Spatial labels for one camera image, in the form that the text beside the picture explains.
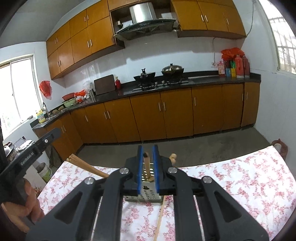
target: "concrete floor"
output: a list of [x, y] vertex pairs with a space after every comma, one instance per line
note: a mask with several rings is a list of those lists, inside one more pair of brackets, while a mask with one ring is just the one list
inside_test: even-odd
[[[144, 151], [152, 156], [152, 146], [158, 145], [160, 155], [177, 154], [177, 167], [196, 166], [229, 160], [270, 146], [270, 143], [255, 129], [229, 131], [190, 139], [166, 140], [144, 143]], [[89, 145], [78, 156], [93, 166], [124, 166], [128, 157], [137, 154], [139, 144]]]

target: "red floral pattern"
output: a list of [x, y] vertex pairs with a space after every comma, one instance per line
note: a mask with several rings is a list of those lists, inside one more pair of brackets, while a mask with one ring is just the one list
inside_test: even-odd
[[[95, 167], [106, 173], [115, 168]], [[296, 181], [286, 163], [272, 146], [228, 161], [180, 168], [189, 176], [211, 176], [233, 196], [273, 239], [296, 206]], [[92, 173], [64, 162], [40, 193], [44, 213]], [[158, 241], [175, 240], [173, 197], [166, 196]], [[152, 241], [160, 213], [160, 203], [123, 201], [121, 240]]]

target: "white bucket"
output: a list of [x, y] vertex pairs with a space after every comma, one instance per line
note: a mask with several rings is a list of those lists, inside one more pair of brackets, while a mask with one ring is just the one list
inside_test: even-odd
[[50, 178], [52, 177], [52, 170], [44, 163], [42, 162], [36, 167], [36, 170], [42, 179], [48, 183]]

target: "human hand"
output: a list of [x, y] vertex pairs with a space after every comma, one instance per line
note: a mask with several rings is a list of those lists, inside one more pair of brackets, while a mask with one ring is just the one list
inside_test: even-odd
[[1, 206], [10, 221], [22, 232], [27, 233], [29, 231], [29, 227], [24, 224], [21, 218], [30, 216], [32, 222], [35, 223], [44, 217], [44, 212], [40, 208], [40, 204], [33, 187], [26, 179], [24, 188], [26, 194], [28, 195], [25, 206], [21, 206], [12, 202], [4, 202], [1, 204]]

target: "black countertop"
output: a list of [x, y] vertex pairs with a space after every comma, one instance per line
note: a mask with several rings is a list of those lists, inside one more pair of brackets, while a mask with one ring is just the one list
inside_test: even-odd
[[140, 94], [147, 94], [147, 93], [153, 93], [153, 92], [159, 92], [159, 91], [164, 91], [164, 90], [175, 90], [175, 89], [180, 89], [180, 88], [190, 88], [190, 87], [196, 87], [196, 86], [203, 86], [203, 85], [217, 85], [217, 84], [238, 84], [238, 83], [247, 83], [247, 82], [255, 82], [255, 83], [260, 83], [261, 82], [261, 77], [260, 75], [257, 74], [251, 74], [251, 78], [245, 78], [245, 79], [240, 79], [240, 78], [225, 78], [225, 77], [220, 77], [217, 75], [212, 75], [212, 76], [198, 76], [198, 77], [190, 77], [188, 79], [188, 83], [183, 83], [183, 84], [177, 84], [177, 85], [162, 85], [159, 84], [152, 90], [137, 90], [133, 91], [133, 89], [138, 87], [138, 84], [136, 81], [133, 82], [128, 82], [126, 84], [123, 84], [122, 89], [119, 91], [111, 91], [102, 95], [95, 96], [93, 98], [89, 98], [84, 100], [82, 103], [75, 104], [71, 106], [70, 108], [66, 109], [62, 113], [54, 116], [51, 118], [49, 121], [42, 123], [42, 124], [37, 124], [35, 125], [32, 129], [38, 129], [38, 128], [44, 128], [54, 121], [56, 121], [58, 118], [61, 116], [79, 109], [83, 107], [87, 107], [93, 104], [99, 104], [111, 100], [116, 100], [116, 99], [121, 99], [125, 97], [130, 97], [130, 96], [136, 96]]

